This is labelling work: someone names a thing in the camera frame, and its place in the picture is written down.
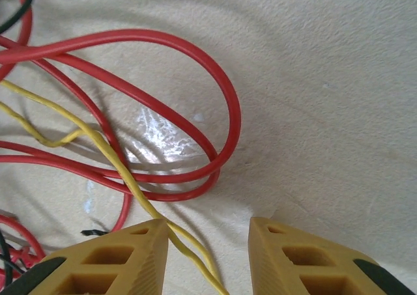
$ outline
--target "yellow plastic object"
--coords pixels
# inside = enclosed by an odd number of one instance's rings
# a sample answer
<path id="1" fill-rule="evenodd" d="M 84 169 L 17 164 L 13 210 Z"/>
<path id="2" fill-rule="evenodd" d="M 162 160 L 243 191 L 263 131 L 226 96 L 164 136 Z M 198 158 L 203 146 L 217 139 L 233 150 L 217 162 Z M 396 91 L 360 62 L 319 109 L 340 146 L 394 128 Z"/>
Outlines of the yellow plastic object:
<path id="1" fill-rule="evenodd" d="M 30 295 L 162 293 L 168 226 L 154 219 L 52 253 L 66 257 Z"/>
<path id="2" fill-rule="evenodd" d="M 368 256 L 266 218 L 252 218 L 249 257 L 255 295 L 384 295 L 354 259 Z"/>

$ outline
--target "red cable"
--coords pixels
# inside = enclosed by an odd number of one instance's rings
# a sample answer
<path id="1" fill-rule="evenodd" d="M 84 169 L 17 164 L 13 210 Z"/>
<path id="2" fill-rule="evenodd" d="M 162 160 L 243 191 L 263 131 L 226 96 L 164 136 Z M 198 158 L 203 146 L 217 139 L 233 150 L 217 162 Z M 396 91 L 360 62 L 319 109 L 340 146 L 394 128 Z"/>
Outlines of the red cable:
<path id="1" fill-rule="evenodd" d="M 204 194 L 216 183 L 220 175 L 221 166 L 230 158 L 234 149 L 236 148 L 240 134 L 241 116 L 238 98 L 229 78 L 222 70 L 222 68 L 203 50 L 173 35 L 169 35 L 160 31 L 143 29 L 123 29 L 117 31 L 106 31 L 102 33 L 95 33 L 91 35 L 81 36 L 78 38 L 64 40 L 45 46 L 29 47 L 26 45 L 31 34 L 31 26 L 32 12 L 28 11 L 28 13 L 22 18 L 22 29 L 17 42 L 0 36 L 0 45 L 7 49 L 5 51 L 0 51 L 0 64 L 2 64 L 2 66 L 0 67 L 0 80 L 4 79 L 8 75 L 8 73 L 14 68 L 16 63 L 22 61 L 34 62 L 36 65 L 44 69 L 47 73 L 55 77 L 59 82 L 61 82 L 65 87 L 67 87 L 75 96 L 77 96 L 84 103 L 85 107 L 94 115 L 94 117 L 102 127 L 103 132 L 106 135 L 110 145 L 115 149 L 115 151 L 117 152 L 121 160 L 124 162 L 124 164 L 127 165 L 127 160 L 124 154 L 122 153 L 122 149 L 113 130 L 111 129 L 111 126 L 107 118 L 105 118 L 105 116 L 96 106 L 96 104 L 87 96 L 87 94 L 84 91 L 82 91 L 82 89 L 79 86 L 77 86 L 69 77 L 64 75 L 60 70 L 58 70 L 45 59 L 52 59 L 54 61 L 67 64 L 68 66 L 85 72 L 86 74 L 89 74 L 90 76 L 95 77 L 96 79 L 99 79 L 100 81 L 103 81 L 104 83 L 107 83 L 115 89 L 125 93 L 131 98 L 137 100 L 139 103 L 142 103 L 143 105 L 149 107 L 150 109 L 157 112 L 159 115 L 166 118 L 167 120 L 171 121 L 181 130 L 187 133 L 191 138 L 193 138 L 195 142 L 205 151 L 210 160 L 210 163 L 208 165 L 189 173 L 162 176 L 132 173 L 134 178 L 138 182 L 150 182 L 159 184 L 177 184 L 198 180 L 200 178 L 208 176 L 208 179 L 201 186 L 194 190 L 186 191 L 183 193 L 161 194 L 144 191 L 144 194 L 147 196 L 148 199 L 154 201 L 185 201 Z M 153 98 L 146 92 L 138 89 L 131 83 L 104 70 L 103 68 L 100 68 L 92 63 L 84 61 L 83 59 L 77 58 L 73 55 L 67 54 L 67 52 L 75 51 L 77 49 L 122 41 L 152 42 L 168 46 L 193 58 L 203 68 L 205 68 L 207 72 L 211 74 L 211 76 L 220 86 L 223 95 L 225 96 L 227 107 L 229 110 L 229 134 L 227 136 L 226 143 L 219 154 L 217 154 L 216 149 L 213 147 L 211 142 L 205 137 L 204 134 L 202 134 L 193 124 L 187 121 L 184 117 L 173 111 L 171 108 L 167 107 L 165 104 Z M 0 156 L 0 162 L 36 163 L 56 167 L 70 171 L 72 173 L 76 173 L 77 175 L 84 176 L 97 183 L 123 192 L 124 201 L 121 214 L 119 216 L 118 221 L 116 222 L 116 225 L 113 228 L 113 231 L 122 227 L 128 215 L 128 209 L 132 200 L 132 194 L 123 183 L 119 183 L 112 180 L 112 178 L 121 179 L 118 172 L 114 170 L 103 169 L 83 164 L 74 160 L 69 160 L 64 157 L 44 152 L 33 147 L 27 147 L 16 143 L 0 141 L 0 148 L 7 148 L 10 150 L 23 152 L 30 155 Z"/>

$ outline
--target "thin yellow wire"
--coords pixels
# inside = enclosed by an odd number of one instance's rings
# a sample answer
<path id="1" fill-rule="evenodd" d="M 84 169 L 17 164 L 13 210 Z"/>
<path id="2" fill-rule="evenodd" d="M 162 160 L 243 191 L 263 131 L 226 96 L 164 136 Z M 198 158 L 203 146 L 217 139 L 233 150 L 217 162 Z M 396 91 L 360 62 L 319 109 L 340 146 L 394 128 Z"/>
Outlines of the thin yellow wire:
<path id="1" fill-rule="evenodd" d="M 41 133 L 39 133 L 27 120 L 24 119 L 24 117 L 13 111 L 9 106 L 4 104 L 3 102 L 0 102 L 0 109 L 2 109 L 11 117 L 15 118 L 25 128 L 26 131 L 33 135 L 42 144 L 49 147 L 59 147 L 71 142 L 80 135 L 88 135 L 94 142 L 94 144 L 100 149 L 102 154 L 113 164 L 113 166 L 119 172 L 121 178 L 124 180 L 124 182 L 128 186 L 129 190 L 132 192 L 132 194 L 135 196 L 135 198 L 139 201 L 143 209 L 145 209 L 153 218 L 162 218 L 167 221 L 167 224 L 170 228 L 169 239 L 172 241 L 174 246 L 183 255 L 187 256 L 195 263 L 195 265 L 199 268 L 203 276 L 207 279 L 207 281 L 209 281 L 212 284 L 212 286 L 219 292 L 219 294 L 229 294 L 228 291 L 226 291 L 226 289 L 224 288 L 224 286 L 220 283 L 220 276 L 217 272 L 217 268 L 211 254 L 187 230 L 183 229 L 176 223 L 161 215 L 161 213 L 159 213 L 155 209 L 155 207 L 153 207 L 153 205 L 142 193 L 140 187 L 138 186 L 130 171 L 126 168 L 126 166 L 123 165 L 117 153 L 113 150 L 109 143 L 106 142 L 106 140 L 101 136 L 99 132 L 92 129 L 88 124 L 83 122 L 77 116 L 73 115 L 71 112 L 67 111 L 65 108 L 52 101 L 49 101 L 35 93 L 25 90 L 24 88 L 21 88 L 7 80 L 2 80 L 0 84 L 2 84 L 4 87 L 11 90 L 12 92 L 18 93 L 44 106 L 52 108 L 60 115 L 71 120 L 74 124 L 76 124 L 79 127 L 78 130 L 66 135 L 59 141 L 50 141 L 47 138 L 45 138 Z M 207 267 L 204 265 L 204 262 L 191 249 L 189 249 L 184 243 L 181 242 L 181 240 L 174 233 L 174 231 L 176 231 L 177 233 L 185 237 L 187 240 L 189 240 L 201 252 L 205 260 L 207 261 L 210 269 L 207 269 Z"/>

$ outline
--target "yellow plastic block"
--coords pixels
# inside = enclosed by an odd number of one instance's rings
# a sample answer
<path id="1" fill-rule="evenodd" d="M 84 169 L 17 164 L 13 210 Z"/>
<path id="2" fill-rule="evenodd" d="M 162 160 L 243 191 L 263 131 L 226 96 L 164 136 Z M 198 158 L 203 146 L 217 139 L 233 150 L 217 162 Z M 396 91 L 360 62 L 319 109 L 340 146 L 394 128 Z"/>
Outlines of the yellow plastic block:
<path id="1" fill-rule="evenodd" d="M 66 257 L 30 295 L 162 293 L 168 226 L 154 219 L 57 251 Z"/>
<path id="2" fill-rule="evenodd" d="M 266 218 L 252 218 L 249 257 L 255 295 L 384 295 L 355 265 L 368 256 Z"/>

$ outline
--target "white fabric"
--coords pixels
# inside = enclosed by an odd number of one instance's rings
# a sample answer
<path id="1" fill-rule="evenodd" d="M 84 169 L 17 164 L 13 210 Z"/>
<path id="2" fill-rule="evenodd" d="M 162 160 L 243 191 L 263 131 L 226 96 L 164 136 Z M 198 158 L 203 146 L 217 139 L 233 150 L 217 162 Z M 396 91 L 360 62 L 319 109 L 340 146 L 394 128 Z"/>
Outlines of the white fabric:
<path id="1" fill-rule="evenodd" d="M 2 19 L 16 7 L 16 0 L 0 0 Z M 363 251 L 417 291 L 417 0 L 36 0 L 34 11 L 34 45 L 152 28 L 197 44 L 227 71 L 243 114 L 234 156 L 206 196 L 156 206 L 204 236 L 231 294 L 252 293 L 251 216 Z M 169 104 L 221 149 L 224 100 L 187 57 L 136 43 L 76 54 Z M 64 71 L 106 111 L 132 161 L 187 160 L 187 169 L 206 162 L 192 140 L 156 114 L 76 70 Z M 9 79 L 94 122 L 33 65 L 20 65 Z M 3 89 L 0 98 L 53 137 L 74 128 Z M 0 116 L 0 139 L 39 147 Z M 87 161 L 71 150 L 54 152 Z M 0 181 L 0 209 L 16 214 L 50 250 L 82 241 L 82 229 L 110 228 L 121 206 L 117 192 L 57 169 L 1 164 Z M 136 204 L 128 224 L 147 218 Z M 164 294 L 215 292 L 170 249 Z"/>

